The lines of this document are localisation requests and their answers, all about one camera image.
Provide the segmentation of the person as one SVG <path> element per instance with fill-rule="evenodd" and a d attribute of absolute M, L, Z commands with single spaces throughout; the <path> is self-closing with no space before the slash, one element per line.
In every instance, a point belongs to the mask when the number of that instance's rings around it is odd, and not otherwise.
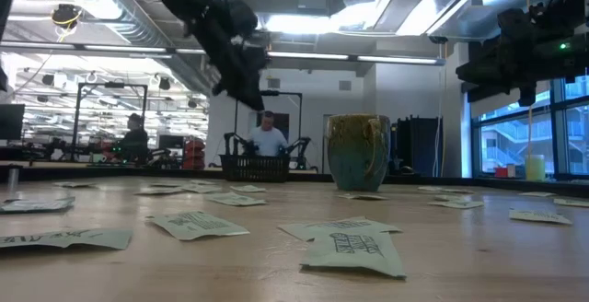
<path fill-rule="evenodd" d="M 257 147 L 256 154 L 262 157 L 276 157 L 287 147 L 283 133 L 274 127 L 274 114 L 264 111 L 258 127 L 253 128 L 248 140 Z"/>
<path fill-rule="evenodd" d="M 115 145 L 114 158 L 120 162 L 133 162 L 136 166 L 145 163 L 148 155 L 148 134 L 140 115 L 132 113 L 127 121 L 129 131 Z"/>

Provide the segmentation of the green brown ceramic mug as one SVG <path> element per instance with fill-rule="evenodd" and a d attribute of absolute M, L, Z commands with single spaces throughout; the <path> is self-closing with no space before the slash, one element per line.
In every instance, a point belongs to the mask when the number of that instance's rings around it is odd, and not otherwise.
<path fill-rule="evenodd" d="M 377 114 L 341 114 L 328 119 L 330 174 L 347 192 L 376 192 L 388 171 L 391 122 Z"/>

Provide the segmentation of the yellow plastic container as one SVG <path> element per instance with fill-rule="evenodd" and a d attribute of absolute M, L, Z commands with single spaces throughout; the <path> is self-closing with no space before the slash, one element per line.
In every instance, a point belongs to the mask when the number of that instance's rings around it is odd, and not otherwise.
<path fill-rule="evenodd" d="M 546 178 L 546 164 L 543 155 L 528 155 L 525 158 L 525 178 L 543 181 Z"/>

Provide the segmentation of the silver metal post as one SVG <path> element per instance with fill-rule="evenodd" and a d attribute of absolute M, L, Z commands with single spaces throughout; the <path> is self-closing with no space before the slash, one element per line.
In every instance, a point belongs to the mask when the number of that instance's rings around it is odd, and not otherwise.
<path fill-rule="evenodd" d="M 7 187 L 9 190 L 14 190 L 17 188 L 19 181 L 19 172 L 21 169 L 22 167 L 19 165 L 8 166 Z"/>

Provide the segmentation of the red storage bin stack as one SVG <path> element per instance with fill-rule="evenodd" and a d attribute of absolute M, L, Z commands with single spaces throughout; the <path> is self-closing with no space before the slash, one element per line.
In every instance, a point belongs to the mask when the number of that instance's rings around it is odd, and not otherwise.
<path fill-rule="evenodd" d="M 202 139 L 196 138 L 184 143 L 183 165 L 184 169 L 202 170 L 204 163 L 205 143 Z"/>

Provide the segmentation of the large glass window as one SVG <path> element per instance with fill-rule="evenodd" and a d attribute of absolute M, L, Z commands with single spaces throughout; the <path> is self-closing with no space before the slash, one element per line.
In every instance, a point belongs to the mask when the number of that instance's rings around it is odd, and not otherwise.
<path fill-rule="evenodd" d="M 530 107 L 519 105 L 516 90 L 467 99 L 475 175 L 520 169 L 528 155 L 543 155 L 547 176 L 589 179 L 589 67 L 572 81 L 539 82 Z"/>

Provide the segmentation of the small black computer monitor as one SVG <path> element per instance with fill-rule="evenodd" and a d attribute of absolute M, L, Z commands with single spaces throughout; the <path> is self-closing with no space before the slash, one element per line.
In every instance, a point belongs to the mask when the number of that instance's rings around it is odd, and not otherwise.
<path fill-rule="evenodd" d="M 181 135 L 161 134 L 158 136 L 158 147 L 166 149 L 183 149 L 184 137 Z"/>

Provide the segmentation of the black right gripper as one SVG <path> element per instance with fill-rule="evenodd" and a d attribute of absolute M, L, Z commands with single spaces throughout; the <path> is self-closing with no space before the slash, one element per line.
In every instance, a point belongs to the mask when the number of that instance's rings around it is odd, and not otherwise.
<path fill-rule="evenodd" d="M 532 49 L 516 52 L 504 62 L 503 73 L 495 56 L 489 56 L 478 49 L 470 49 L 468 61 L 456 69 L 459 79 L 467 83 L 471 92 L 511 92 L 511 87 L 520 90 L 520 106 L 532 106 L 536 102 L 538 81 L 564 77 L 564 43 L 549 41 L 535 45 Z"/>

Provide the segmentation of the silver round air duct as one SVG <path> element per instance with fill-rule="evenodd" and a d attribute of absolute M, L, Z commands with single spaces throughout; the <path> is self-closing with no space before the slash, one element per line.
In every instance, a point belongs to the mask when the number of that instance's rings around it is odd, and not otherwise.
<path fill-rule="evenodd" d="M 99 23 L 131 45 L 172 48 L 173 42 L 135 0 L 80 0 L 80 5 Z"/>

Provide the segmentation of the long linear ceiling light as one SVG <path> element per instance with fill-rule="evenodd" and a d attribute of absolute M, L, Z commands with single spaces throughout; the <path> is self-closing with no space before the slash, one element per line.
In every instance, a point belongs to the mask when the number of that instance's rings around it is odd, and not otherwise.
<path fill-rule="evenodd" d="M 188 55 L 205 55 L 203 49 L 190 48 L 167 48 L 167 47 L 143 47 L 143 46 L 120 46 L 107 44 L 83 44 L 83 43 L 60 43 L 60 42 L 38 42 L 38 41 L 0 41 L 0 49 L 7 49 L 9 52 L 17 50 L 57 50 L 72 52 L 115 52 L 115 53 L 133 53 L 147 55 L 171 55 L 171 54 L 188 54 Z M 314 52 L 276 52 L 269 51 L 271 58 L 279 59 L 301 59 L 301 60 L 320 60 L 320 61 L 341 61 L 355 63 L 375 63 L 375 64 L 412 64 L 412 65 L 445 65 L 445 59 L 442 58 L 425 58 L 409 56 L 377 56 L 377 55 L 358 55 L 358 54 L 336 54 L 336 53 L 314 53 Z"/>

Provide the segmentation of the black metal station frame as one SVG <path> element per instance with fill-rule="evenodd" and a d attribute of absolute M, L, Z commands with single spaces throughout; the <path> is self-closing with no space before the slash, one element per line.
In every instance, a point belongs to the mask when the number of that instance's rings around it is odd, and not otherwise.
<path fill-rule="evenodd" d="M 80 105 L 81 105 L 81 101 L 82 101 L 82 97 L 83 97 L 82 95 L 87 95 L 87 93 L 84 92 L 83 89 L 84 89 L 84 87 L 91 87 L 92 85 L 94 85 L 94 87 L 96 87 L 96 84 L 90 84 L 88 82 L 78 84 L 78 90 L 77 90 L 77 95 L 76 95 L 76 106 L 75 106 L 75 121 L 74 121 L 74 129 L 73 129 L 74 130 L 74 133 L 73 133 L 73 137 L 72 137 L 71 154 L 70 154 L 70 157 L 71 157 L 72 160 L 74 160 L 75 159 L 75 156 L 76 156 L 76 143 L 77 143 L 77 134 L 78 134 Z M 142 97 L 140 97 L 140 99 L 143 101 L 143 102 L 141 102 L 141 103 L 143 103 L 142 104 L 143 106 L 142 106 L 142 108 L 140 108 L 140 109 L 142 109 L 142 115 L 140 115 L 140 116 L 143 119 L 143 125 L 144 125 L 144 114 L 145 114 L 146 100 L 147 100 L 147 86 L 146 85 L 129 85 L 129 84 L 124 84 L 122 82 L 114 82 L 114 81 L 112 81 L 112 82 L 106 82 L 106 83 L 98 83 L 98 87 L 105 87 L 105 88 L 125 88 L 125 87 L 131 87 L 133 90 L 136 90 L 137 88 L 142 88 L 144 90 L 144 94 L 143 94 Z M 116 150 L 115 145 L 119 141 L 114 142 L 113 145 L 109 145 L 109 147 L 108 147 L 107 150 L 109 150 L 109 151 L 112 150 L 112 149 Z M 114 151 L 114 153 L 109 152 L 109 154 L 110 155 L 113 155 L 113 157 L 111 157 L 111 159 L 113 160 L 113 162 L 120 162 L 120 161 L 116 161 L 115 158 L 114 158 L 115 151 Z"/>
<path fill-rule="evenodd" d="M 263 97 L 280 97 L 280 96 L 287 96 L 287 97 L 296 96 L 296 97 L 298 97 L 298 100 L 299 100 L 299 104 L 298 104 L 298 138 L 301 137 L 302 136 L 301 133 L 302 133 L 303 94 L 300 92 L 283 92 L 283 91 L 278 91 L 278 90 L 262 90 L 260 92 L 260 94 Z M 239 102 L 236 101 L 235 102 L 235 109 L 234 109 L 234 131 L 233 131 L 235 133 L 237 133 L 238 106 L 239 106 Z"/>

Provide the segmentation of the black mesh bin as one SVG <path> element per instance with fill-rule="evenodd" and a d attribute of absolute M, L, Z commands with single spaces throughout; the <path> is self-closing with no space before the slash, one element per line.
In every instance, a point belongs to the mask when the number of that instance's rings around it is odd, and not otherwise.
<path fill-rule="evenodd" d="M 223 175 L 229 181 L 286 182 L 289 157 L 221 155 Z"/>

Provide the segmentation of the black cabinet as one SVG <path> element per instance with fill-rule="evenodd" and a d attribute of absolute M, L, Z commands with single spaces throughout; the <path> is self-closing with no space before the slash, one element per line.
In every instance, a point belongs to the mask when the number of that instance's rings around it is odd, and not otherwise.
<path fill-rule="evenodd" d="M 390 175 L 437 177 L 442 164 L 443 121 L 406 117 L 391 127 Z"/>

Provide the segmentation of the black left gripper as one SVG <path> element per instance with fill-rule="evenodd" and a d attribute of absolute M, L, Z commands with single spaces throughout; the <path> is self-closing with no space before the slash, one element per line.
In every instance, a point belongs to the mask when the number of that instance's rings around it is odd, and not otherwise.
<path fill-rule="evenodd" d="M 260 94 L 260 69 L 267 63 L 263 47 L 252 45 L 235 33 L 229 15 L 229 3 L 209 5 L 184 22 L 184 34 L 192 35 L 215 66 L 228 67 L 220 71 L 214 95 L 222 92 L 253 110 L 264 110 Z"/>

